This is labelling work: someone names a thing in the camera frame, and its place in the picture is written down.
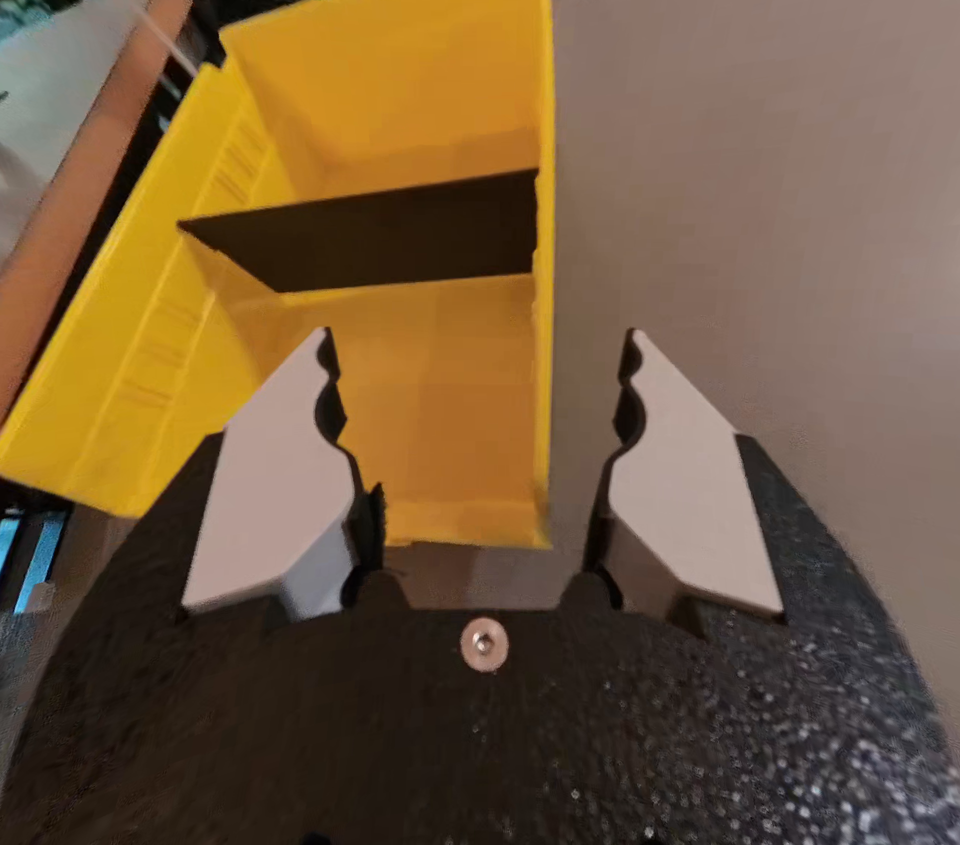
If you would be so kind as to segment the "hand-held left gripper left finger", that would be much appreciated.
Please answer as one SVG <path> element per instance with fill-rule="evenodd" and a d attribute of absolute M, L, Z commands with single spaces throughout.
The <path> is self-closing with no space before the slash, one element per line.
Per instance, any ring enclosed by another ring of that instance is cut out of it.
<path fill-rule="evenodd" d="M 227 423 L 181 605 L 275 598 L 288 617 L 353 606 L 382 566 L 378 489 L 339 443 L 347 423 L 332 331 L 318 327 Z"/>

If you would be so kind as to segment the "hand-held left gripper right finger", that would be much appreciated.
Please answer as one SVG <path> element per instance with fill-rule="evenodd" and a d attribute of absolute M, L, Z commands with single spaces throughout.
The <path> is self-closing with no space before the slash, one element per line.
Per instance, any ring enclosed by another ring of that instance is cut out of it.
<path fill-rule="evenodd" d="M 626 331 L 582 566 L 615 609 L 666 622 L 687 600 L 766 621 L 785 606 L 737 431 L 638 328 Z"/>

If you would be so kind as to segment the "yellow plastic bin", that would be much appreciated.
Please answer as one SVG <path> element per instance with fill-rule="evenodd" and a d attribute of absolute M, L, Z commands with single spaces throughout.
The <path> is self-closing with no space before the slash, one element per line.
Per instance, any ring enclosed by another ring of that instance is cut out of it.
<path fill-rule="evenodd" d="M 2 424 L 2 478 L 139 518 L 327 328 L 388 544 L 548 549 L 552 0 L 304 0 L 221 41 Z M 281 294 L 178 225 L 526 169 L 523 275 Z"/>

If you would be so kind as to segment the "black bin divider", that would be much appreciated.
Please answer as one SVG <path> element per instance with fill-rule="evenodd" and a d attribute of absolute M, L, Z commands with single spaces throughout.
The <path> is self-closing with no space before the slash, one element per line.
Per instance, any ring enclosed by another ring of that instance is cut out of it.
<path fill-rule="evenodd" d="M 526 169 L 177 225 L 280 294 L 531 273 L 537 171 Z"/>

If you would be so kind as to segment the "grey topped desk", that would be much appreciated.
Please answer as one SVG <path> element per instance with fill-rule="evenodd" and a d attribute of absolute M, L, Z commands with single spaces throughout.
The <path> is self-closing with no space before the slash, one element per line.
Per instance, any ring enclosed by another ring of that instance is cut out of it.
<path fill-rule="evenodd" d="M 191 0 L 86 0 L 2 43 L 5 417 L 147 109 Z"/>

